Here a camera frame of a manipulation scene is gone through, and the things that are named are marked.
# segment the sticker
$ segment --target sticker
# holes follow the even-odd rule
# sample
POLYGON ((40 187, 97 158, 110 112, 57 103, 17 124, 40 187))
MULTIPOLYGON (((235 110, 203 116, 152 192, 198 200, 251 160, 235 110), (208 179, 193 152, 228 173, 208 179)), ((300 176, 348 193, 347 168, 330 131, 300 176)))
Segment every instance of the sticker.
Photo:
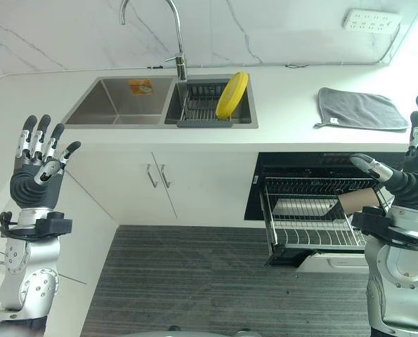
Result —
POLYGON ((150 79, 130 79, 129 86, 134 96, 152 95, 154 93, 150 79))

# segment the electrical outlet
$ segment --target electrical outlet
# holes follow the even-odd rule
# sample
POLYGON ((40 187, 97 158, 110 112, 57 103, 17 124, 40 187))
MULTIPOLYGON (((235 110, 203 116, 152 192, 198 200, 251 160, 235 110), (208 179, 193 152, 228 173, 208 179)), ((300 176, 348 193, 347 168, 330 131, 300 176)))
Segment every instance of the electrical outlet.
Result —
POLYGON ((357 32, 392 34, 398 28, 402 18, 396 13, 351 9, 344 20, 343 27, 357 32))

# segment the wire rack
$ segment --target wire rack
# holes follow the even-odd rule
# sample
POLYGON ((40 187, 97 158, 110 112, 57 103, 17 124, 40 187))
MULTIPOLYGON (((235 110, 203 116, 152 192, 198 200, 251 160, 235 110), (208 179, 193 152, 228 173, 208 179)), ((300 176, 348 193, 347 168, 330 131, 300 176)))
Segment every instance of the wire rack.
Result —
POLYGON ((216 106, 225 87, 226 84, 190 84, 181 121, 218 121, 216 106))
POLYGON ((361 250, 365 238, 352 228, 338 195, 375 185, 368 178, 266 178, 268 230, 288 248, 361 250))

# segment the sink basin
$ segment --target sink basin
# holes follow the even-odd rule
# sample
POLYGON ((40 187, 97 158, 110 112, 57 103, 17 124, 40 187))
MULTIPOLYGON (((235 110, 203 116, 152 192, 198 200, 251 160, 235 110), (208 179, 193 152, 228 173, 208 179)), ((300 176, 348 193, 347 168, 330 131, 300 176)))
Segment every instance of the sink basin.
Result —
POLYGON ((250 81, 231 118, 229 120, 216 118, 216 106, 229 78, 189 80, 184 90, 179 84, 175 84, 166 112, 165 124, 175 124, 182 128, 258 127, 250 81))
POLYGON ((65 117, 65 124, 99 127, 158 124, 172 81, 171 76, 98 79, 65 117))
POLYGON ((101 77, 63 119, 67 128, 257 128, 249 81, 227 121, 215 117, 227 75, 101 77))

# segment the gray cloth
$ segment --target gray cloth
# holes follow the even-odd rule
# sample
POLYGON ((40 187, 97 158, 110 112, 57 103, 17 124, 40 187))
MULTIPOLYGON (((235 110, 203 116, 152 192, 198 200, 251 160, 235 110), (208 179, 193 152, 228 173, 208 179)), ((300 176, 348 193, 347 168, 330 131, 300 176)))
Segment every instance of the gray cloth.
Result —
POLYGON ((352 93, 330 88, 318 92, 322 126, 403 131, 409 127, 398 108, 387 97, 369 93, 352 93))

